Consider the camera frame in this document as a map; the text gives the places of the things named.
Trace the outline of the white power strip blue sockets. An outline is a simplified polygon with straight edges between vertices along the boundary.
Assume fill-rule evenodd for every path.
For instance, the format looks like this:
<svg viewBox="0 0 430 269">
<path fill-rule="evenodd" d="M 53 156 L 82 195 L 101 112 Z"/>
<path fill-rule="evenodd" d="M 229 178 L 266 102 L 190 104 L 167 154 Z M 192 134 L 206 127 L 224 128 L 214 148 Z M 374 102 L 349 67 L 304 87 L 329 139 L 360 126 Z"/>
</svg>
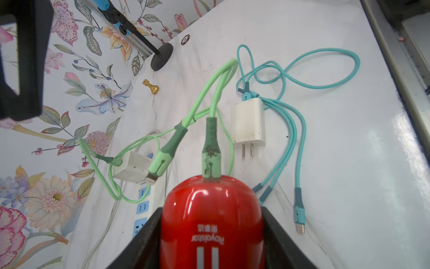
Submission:
<svg viewBox="0 0 430 269">
<path fill-rule="evenodd" d="M 159 139 L 156 137 L 159 133 L 159 130 L 152 130 L 147 136 L 140 139 L 136 143 L 134 143 L 129 149 L 126 149 L 126 153 L 130 152 L 137 152 L 139 148 L 148 140 L 152 140 L 152 136 L 159 142 Z M 149 211 L 150 209 L 150 202 L 149 200 L 144 200 L 143 198 L 147 198 L 147 196 L 150 194 L 150 188 L 148 185 L 145 185 L 139 190 L 139 203 L 137 204 L 137 221 L 134 224 L 133 228 L 133 236 L 137 235 L 137 233 L 140 231 L 140 229 L 144 226 L 144 223 L 147 221 L 147 217 L 143 217 L 143 214 Z M 82 269 L 88 269 L 90 265 L 90 261 L 99 248 L 100 244 L 103 242 L 104 238 L 106 237 L 110 227 L 112 226 L 113 220 L 115 218 L 115 215 L 118 211 L 120 201 L 115 201 L 112 211 L 110 213 L 108 223 L 106 224 L 106 227 L 101 235 L 101 237 L 98 239 L 96 244 L 93 246 L 93 248 L 89 251 L 87 257 L 84 260 L 84 263 L 82 264 Z"/>
</svg>

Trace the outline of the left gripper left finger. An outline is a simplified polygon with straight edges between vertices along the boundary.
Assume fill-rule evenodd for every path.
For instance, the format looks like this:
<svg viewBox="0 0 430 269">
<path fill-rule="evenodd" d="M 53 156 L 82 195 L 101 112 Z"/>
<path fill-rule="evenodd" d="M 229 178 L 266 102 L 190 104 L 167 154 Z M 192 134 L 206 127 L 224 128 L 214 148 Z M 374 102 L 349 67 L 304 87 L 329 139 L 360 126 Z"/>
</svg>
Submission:
<svg viewBox="0 0 430 269">
<path fill-rule="evenodd" d="M 108 269 L 160 269 L 161 218 L 159 207 Z"/>
</svg>

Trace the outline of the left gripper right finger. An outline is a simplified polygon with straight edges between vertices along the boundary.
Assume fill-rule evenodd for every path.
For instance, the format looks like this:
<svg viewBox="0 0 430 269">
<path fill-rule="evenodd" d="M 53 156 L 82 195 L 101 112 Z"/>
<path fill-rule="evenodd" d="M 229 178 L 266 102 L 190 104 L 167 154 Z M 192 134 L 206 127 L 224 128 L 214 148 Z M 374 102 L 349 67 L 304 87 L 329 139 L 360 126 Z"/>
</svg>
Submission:
<svg viewBox="0 0 430 269">
<path fill-rule="evenodd" d="M 262 206 L 266 269 L 316 269 L 270 211 Z"/>
</svg>

